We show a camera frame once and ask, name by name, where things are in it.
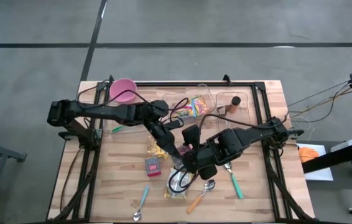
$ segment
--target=wooden table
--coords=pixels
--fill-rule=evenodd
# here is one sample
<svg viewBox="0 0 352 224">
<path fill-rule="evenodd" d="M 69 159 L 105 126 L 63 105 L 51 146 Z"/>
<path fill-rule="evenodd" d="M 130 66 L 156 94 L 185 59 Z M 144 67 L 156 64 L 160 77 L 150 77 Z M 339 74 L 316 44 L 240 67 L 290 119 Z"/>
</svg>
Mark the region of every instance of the wooden table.
<svg viewBox="0 0 352 224">
<path fill-rule="evenodd" d="M 266 83 L 271 114 L 282 119 L 287 114 L 287 104 L 281 82 L 276 80 L 264 82 Z M 79 91 L 95 85 L 96 82 L 81 82 Z M 165 94 L 185 89 L 192 88 L 139 87 L 138 93 L 151 101 L 160 100 Z M 250 88 L 232 86 L 210 87 L 210 91 L 218 105 L 229 104 L 233 94 L 240 96 L 241 106 L 237 112 L 238 115 L 233 115 L 232 117 L 228 115 L 228 117 L 257 124 Z M 93 98 L 94 91 L 88 91 L 81 95 L 82 102 L 92 103 Z M 265 120 L 264 110 L 261 111 L 262 117 Z M 290 120 L 288 120 L 285 126 L 289 128 L 290 125 Z M 108 121 L 104 128 L 111 130 L 116 126 L 119 125 L 114 124 L 113 121 Z M 224 121 L 219 121 L 218 125 L 216 118 L 208 118 L 208 120 L 205 120 L 201 142 L 217 133 L 219 129 L 227 127 L 235 127 L 235 125 L 227 124 Z M 172 132 L 175 134 L 176 143 L 181 143 L 183 141 L 181 129 L 176 129 Z M 131 222 L 132 215 L 139 205 L 142 191 L 146 185 L 150 186 L 150 191 L 142 209 L 142 222 L 274 221 L 260 143 L 253 144 L 244 151 L 240 158 L 232 162 L 233 173 L 239 182 L 244 199 L 239 200 L 237 198 L 229 174 L 222 167 L 218 167 L 218 174 L 213 177 L 216 180 L 216 187 L 213 191 L 206 194 L 195 211 L 188 215 L 186 213 L 187 207 L 202 192 L 205 182 L 198 178 L 189 188 L 186 200 L 165 198 L 164 190 L 172 162 L 169 158 L 166 161 L 161 160 L 162 175 L 157 177 L 148 177 L 146 175 L 144 159 L 147 157 L 146 141 L 149 133 L 144 132 L 143 129 L 139 133 L 118 135 L 108 133 L 109 131 L 104 132 L 103 136 L 90 217 L 91 222 Z M 48 218 L 53 218 L 59 213 L 61 191 L 70 164 L 77 151 L 77 140 L 66 143 Z M 78 155 L 70 180 L 68 181 L 64 196 L 64 205 L 71 199 L 78 185 L 82 154 Z M 303 210 L 314 217 L 297 148 L 295 146 L 286 146 L 281 161 L 289 192 Z M 282 217 L 285 217 L 279 192 L 277 192 L 277 198 Z M 82 211 L 85 209 L 84 204 L 81 204 Z"/>
</svg>

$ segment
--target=pink bowl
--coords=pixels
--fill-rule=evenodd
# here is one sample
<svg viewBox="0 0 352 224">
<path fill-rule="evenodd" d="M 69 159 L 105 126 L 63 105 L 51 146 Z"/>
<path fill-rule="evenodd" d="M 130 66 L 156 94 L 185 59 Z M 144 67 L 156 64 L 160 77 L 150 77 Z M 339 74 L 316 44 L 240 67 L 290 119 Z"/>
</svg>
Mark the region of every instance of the pink bowl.
<svg viewBox="0 0 352 224">
<path fill-rule="evenodd" d="M 120 78 L 116 80 L 111 87 L 109 88 L 109 97 L 113 99 L 118 94 L 122 93 L 125 90 L 132 90 L 136 92 L 137 86 L 133 80 L 128 78 Z M 125 92 L 121 96 L 117 97 L 115 101 L 118 103 L 131 103 L 135 99 L 136 95 L 131 92 Z"/>
</svg>

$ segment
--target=small snack package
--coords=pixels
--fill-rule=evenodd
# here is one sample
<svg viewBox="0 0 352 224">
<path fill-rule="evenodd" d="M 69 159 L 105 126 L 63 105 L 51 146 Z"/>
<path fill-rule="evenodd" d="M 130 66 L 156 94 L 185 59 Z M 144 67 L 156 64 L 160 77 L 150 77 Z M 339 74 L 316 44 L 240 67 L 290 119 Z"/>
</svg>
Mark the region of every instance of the small snack package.
<svg viewBox="0 0 352 224">
<path fill-rule="evenodd" d="M 168 158 L 168 153 L 161 149 L 150 135 L 147 139 L 147 153 L 149 157 Z"/>
<path fill-rule="evenodd" d="M 170 170 L 170 174 L 169 174 L 169 177 L 166 181 L 166 189 L 165 189 L 165 195 L 164 197 L 167 197 L 167 198 L 176 198 L 176 199 L 186 199 L 187 197 L 187 191 L 188 190 L 185 190 L 184 192 L 182 193 L 173 193 L 170 189 L 169 189 L 169 179 L 170 177 L 175 173 L 177 172 L 177 170 L 175 169 L 171 169 Z M 171 186 L 172 186 L 172 189 L 174 190 L 183 190 L 180 186 L 179 186 L 179 182 L 180 180 L 182 181 L 180 183 L 180 185 L 184 186 L 186 184 L 188 184 L 191 179 L 193 178 L 193 174 L 191 173 L 187 173 L 186 175 L 184 175 L 184 172 L 180 171 L 178 174 L 175 175 L 175 177 L 173 177 L 172 181 L 171 181 Z"/>
<path fill-rule="evenodd" d="M 154 177 L 157 175 L 161 175 L 161 169 L 159 167 L 158 157 L 147 158 L 145 159 L 145 162 L 146 162 L 147 176 Z"/>
<path fill-rule="evenodd" d="M 197 96 L 188 101 L 188 104 L 175 111 L 175 115 L 179 118 L 196 118 L 198 116 L 207 114 L 209 112 L 209 106 L 206 104 L 205 99 L 202 96 Z"/>
</svg>

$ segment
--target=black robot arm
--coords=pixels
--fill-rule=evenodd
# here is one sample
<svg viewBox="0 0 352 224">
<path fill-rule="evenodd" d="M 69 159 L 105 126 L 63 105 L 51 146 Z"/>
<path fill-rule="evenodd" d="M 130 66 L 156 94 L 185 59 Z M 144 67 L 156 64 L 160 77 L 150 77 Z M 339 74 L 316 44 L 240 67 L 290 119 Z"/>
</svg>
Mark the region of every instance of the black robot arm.
<svg viewBox="0 0 352 224">
<path fill-rule="evenodd" d="M 189 172 L 198 171 L 204 180 L 217 173 L 215 166 L 222 166 L 240 157 L 252 143 L 268 140 L 270 146 L 282 147 L 291 134 L 296 134 L 295 131 L 288 131 L 276 117 L 249 129 L 225 129 L 207 139 L 205 144 L 199 144 L 199 138 L 191 137 L 199 136 L 199 132 L 197 125 L 183 130 L 185 144 L 191 144 L 193 150 L 184 154 L 182 160 Z"/>
<path fill-rule="evenodd" d="M 89 129 L 84 128 L 77 117 L 110 119 L 125 126 L 143 124 L 157 141 L 159 147 L 170 155 L 180 157 L 175 147 L 175 137 L 170 130 L 180 128 L 179 120 L 162 124 L 159 119 L 168 115 L 169 106 L 163 100 L 150 103 L 134 103 L 130 105 L 105 106 L 80 103 L 75 100 L 54 101 L 50 107 L 47 122 L 52 126 L 63 126 L 69 133 L 77 136 L 80 143 L 92 142 Z"/>
</svg>

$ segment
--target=spoon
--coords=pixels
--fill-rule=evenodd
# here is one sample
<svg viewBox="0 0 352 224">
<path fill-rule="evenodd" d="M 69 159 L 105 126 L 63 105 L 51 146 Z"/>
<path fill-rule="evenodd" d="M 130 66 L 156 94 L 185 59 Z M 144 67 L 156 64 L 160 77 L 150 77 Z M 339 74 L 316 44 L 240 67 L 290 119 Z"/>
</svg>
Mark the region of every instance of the spoon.
<svg viewBox="0 0 352 224">
<path fill-rule="evenodd" d="M 194 200 L 194 202 L 187 208 L 186 212 L 188 214 L 192 213 L 195 209 L 195 207 L 198 205 L 202 197 L 205 195 L 205 193 L 211 191 L 215 187 L 215 180 L 208 180 L 207 183 L 205 183 L 203 192 Z"/>
<path fill-rule="evenodd" d="M 233 172 L 231 171 L 231 163 L 228 162 L 225 164 L 225 169 L 230 173 L 231 175 L 231 180 L 233 181 L 234 188 L 236 189 L 237 195 L 239 199 L 243 199 L 243 193 L 241 189 L 239 188 L 238 182 L 236 180 L 236 177 L 234 176 Z"/>
<path fill-rule="evenodd" d="M 141 200 L 140 200 L 140 206 L 139 206 L 139 209 L 137 210 L 137 212 L 135 212 L 133 214 L 133 220 L 135 222 L 139 221 L 141 219 L 141 212 L 140 212 L 140 209 L 141 207 L 143 206 L 144 204 L 144 201 L 146 200 L 146 196 L 147 194 L 149 193 L 149 186 L 147 185 L 144 189 L 144 192 L 143 192 L 143 196 L 141 197 Z"/>
</svg>

